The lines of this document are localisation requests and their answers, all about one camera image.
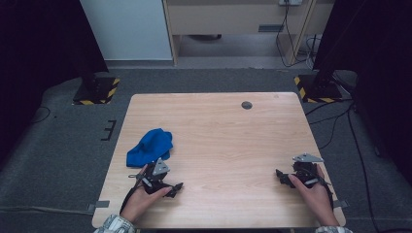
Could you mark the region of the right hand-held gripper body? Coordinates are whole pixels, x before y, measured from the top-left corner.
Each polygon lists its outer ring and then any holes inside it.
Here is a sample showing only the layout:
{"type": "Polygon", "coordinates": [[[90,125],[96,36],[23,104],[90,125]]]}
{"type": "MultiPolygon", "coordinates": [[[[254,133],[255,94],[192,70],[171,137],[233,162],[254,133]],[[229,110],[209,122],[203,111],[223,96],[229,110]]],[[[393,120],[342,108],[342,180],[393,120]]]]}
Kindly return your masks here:
{"type": "Polygon", "coordinates": [[[313,186],[320,180],[318,175],[317,163],[324,160],[320,157],[309,153],[303,153],[292,158],[294,161],[293,169],[295,175],[301,180],[305,186],[313,186]]]}

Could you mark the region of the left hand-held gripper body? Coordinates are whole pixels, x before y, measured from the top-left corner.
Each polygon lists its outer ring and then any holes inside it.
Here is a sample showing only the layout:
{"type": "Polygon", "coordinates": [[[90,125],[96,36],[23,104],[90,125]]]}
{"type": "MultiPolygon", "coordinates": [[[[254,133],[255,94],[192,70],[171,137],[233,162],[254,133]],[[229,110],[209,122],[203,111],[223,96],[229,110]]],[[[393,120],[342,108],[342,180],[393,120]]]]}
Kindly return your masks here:
{"type": "Polygon", "coordinates": [[[146,169],[137,175],[137,183],[140,183],[148,194],[153,194],[158,190],[167,187],[163,179],[170,171],[170,168],[159,158],[146,166],[146,169]]]}

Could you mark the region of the blue cloth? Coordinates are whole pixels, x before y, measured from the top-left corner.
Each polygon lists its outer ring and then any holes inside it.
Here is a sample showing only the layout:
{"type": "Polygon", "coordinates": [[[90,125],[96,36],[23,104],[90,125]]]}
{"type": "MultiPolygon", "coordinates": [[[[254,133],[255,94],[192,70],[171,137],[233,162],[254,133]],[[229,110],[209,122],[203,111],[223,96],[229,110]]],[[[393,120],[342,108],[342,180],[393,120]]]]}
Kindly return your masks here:
{"type": "Polygon", "coordinates": [[[173,148],[172,139],[172,133],[162,128],[148,131],[140,142],[126,154],[126,166],[142,168],[159,158],[169,159],[170,150],[173,148]]]}

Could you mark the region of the person's left hand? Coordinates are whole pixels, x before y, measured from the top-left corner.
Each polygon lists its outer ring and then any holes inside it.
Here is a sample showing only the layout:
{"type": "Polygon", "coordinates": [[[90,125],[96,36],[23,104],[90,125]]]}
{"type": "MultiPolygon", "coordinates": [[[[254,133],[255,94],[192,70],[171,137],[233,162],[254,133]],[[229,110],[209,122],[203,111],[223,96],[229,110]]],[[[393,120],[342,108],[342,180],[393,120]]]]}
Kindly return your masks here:
{"type": "Polygon", "coordinates": [[[148,194],[141,183],[137,183],[136,189],[126,202],[120,216],[135,223],[153,203],[165,196],[170,190],[170,187],[164,187],[155,193],[148,194]]]}

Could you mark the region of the person's right hand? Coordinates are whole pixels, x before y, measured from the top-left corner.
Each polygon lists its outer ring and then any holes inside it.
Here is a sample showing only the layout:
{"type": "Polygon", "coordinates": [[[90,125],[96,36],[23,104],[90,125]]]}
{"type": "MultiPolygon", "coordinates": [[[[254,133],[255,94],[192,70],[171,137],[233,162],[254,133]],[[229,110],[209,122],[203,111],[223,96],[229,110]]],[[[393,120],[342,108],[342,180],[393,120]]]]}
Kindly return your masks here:
{"type": "Polygon", "coordinates": [[[289,175],[289,179],[321,226],[339,226],[323,185],[315,183],[308,188],[294,175],[289,175]]]}

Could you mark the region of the black yellow-striped stand base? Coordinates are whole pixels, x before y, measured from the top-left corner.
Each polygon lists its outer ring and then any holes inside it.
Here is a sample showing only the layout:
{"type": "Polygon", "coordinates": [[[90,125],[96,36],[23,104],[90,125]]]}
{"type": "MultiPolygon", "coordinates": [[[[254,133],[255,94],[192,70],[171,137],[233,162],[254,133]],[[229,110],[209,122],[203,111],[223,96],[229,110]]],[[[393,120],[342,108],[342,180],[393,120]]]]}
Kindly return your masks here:
{"type": "Polygon", "coordinates": [[[116,93],[119,82],[117,78],[97,78],[93,86],[82,83],[73,98],[73,104],[109,104],[116,93]]]}
{"type": "Polygon", "coordinates": [[[329,80],[322,80],[316,75],[298,75],[293,80],[305,103],[332,103],[342,100],[337,85],[329,80]]]}

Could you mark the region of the black curtain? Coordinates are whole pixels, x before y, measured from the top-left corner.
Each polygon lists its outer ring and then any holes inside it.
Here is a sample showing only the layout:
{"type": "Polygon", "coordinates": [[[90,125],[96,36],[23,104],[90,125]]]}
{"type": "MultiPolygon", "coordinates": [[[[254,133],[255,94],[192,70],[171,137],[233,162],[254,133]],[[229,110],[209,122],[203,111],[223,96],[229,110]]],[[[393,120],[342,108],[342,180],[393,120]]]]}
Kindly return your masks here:
{"type": "Polygon", "coordinates": [[[44,91],[108,70],[80,0],[0,0],[0,163],[44,91]]]}
{"type": "Polygon", "coordinates": [[[364,123],[412,185],[412,0],[335,0],[314,68],[358,75],[364,123]]]}

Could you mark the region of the white cabinet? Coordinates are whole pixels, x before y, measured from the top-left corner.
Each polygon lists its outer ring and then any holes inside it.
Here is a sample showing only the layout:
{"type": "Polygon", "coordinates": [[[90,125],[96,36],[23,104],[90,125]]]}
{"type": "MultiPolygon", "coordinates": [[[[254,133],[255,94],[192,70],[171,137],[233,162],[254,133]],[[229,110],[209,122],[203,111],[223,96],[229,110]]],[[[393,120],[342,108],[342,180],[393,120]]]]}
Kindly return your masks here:
{"type": "Polygon", "coordinates": [[[105,60],[171,60],[162,0],[81,0],[105,60]]]}

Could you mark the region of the light wooden desk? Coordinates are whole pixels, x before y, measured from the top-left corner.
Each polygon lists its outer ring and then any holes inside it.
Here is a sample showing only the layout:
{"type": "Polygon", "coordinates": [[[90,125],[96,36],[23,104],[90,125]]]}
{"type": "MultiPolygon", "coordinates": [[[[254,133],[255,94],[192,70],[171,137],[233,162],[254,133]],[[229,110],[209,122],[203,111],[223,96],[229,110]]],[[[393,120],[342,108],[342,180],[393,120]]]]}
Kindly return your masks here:
{"type": "Polygon", "coordinates": [[[277,33],[289,64],[308,35],[324,33],[335,0],[162,0],[172,57],[184,35],[277,33]]]}

